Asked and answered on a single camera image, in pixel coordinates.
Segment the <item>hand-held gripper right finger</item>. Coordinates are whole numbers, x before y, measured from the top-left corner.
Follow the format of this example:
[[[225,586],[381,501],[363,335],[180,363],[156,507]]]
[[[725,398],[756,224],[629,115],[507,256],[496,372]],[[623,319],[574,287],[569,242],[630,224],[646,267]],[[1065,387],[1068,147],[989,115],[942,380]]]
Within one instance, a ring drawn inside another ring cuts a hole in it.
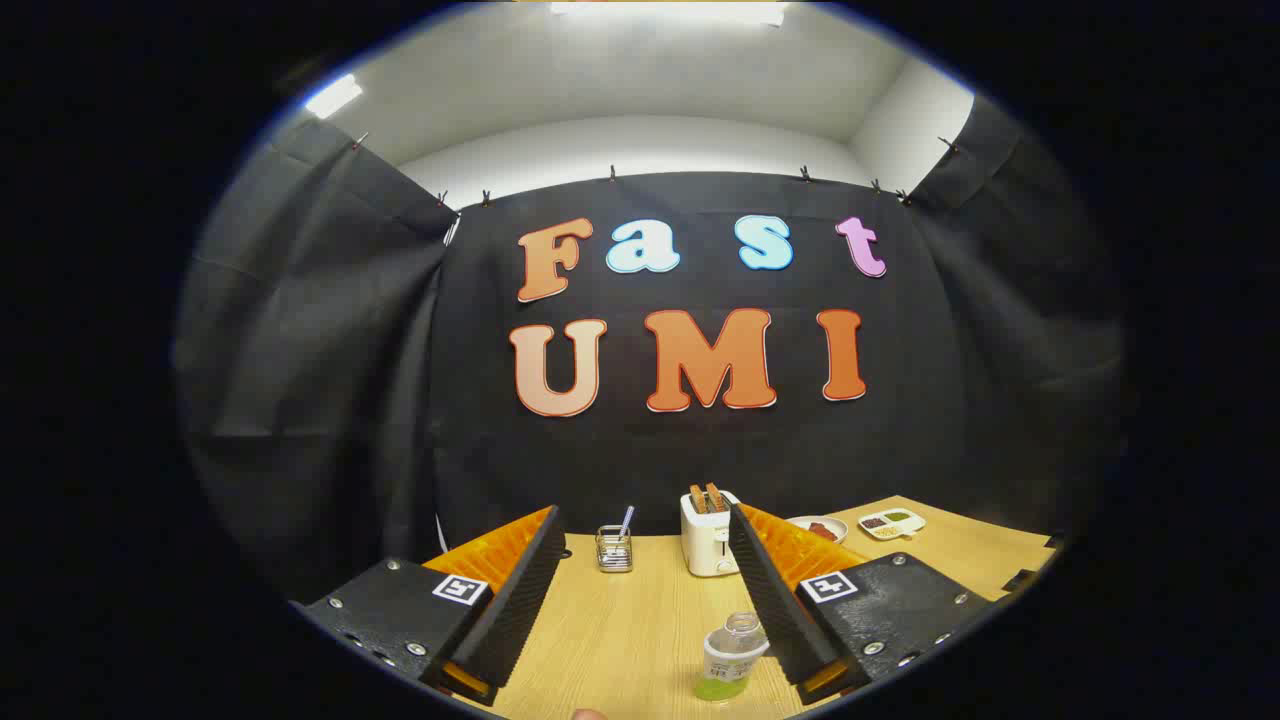
[[[746,503],[728,514],[739,574],[803,705],[920,662],[996,610],[910,553],[867,559]]]

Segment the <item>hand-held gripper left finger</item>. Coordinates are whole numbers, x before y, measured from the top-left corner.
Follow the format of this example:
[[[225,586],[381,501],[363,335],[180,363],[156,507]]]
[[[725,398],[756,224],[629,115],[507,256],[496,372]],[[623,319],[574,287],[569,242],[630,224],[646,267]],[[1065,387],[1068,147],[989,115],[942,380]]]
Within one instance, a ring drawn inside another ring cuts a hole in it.
[[[293,607],[338,644],[421,685],[492,706],[566,550],[558,506],[426,562],[387,557]]]

